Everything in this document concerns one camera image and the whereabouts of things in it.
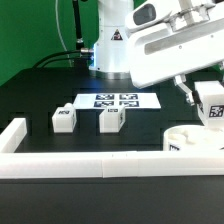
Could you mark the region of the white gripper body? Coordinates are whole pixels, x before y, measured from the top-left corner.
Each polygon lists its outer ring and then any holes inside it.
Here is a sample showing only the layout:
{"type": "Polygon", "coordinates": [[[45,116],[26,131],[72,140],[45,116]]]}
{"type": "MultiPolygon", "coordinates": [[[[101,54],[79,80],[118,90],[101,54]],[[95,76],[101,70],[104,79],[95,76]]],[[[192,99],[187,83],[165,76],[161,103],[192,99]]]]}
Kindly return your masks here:
{"type": "Polygon", "coordinates": [[[125,29],[137,88],[224,61],[224,0],[146,0],[125,29]]]}

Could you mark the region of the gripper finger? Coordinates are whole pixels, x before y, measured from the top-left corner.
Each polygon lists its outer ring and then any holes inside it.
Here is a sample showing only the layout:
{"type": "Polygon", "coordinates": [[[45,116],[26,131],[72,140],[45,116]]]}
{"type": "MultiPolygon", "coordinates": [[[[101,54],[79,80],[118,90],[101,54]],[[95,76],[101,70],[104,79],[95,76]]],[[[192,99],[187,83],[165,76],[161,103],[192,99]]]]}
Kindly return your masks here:
{"type": "Polygon", "coordinates": [[[192,90],[185,84],[186,82],[186,76],[184,74],[177,75],[174,77],[174,85],[177,86],[186,97],[186,102],[193,106],[195,104],[193,99],[193,92],[192,90]]]}

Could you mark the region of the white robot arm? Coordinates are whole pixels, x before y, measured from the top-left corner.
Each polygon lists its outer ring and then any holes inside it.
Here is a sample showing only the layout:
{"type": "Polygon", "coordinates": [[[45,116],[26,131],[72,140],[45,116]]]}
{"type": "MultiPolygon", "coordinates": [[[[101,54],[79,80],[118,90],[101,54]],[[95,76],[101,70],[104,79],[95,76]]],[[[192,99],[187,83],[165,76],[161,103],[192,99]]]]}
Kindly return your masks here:
{"type": "Polygon", "coordinates": [[[92,75],[129,78],[137,88],[173,79],[190,104],[199,94],[185,76],[224,67],[224,0],[97,0],[99,37],[92,75]]]}

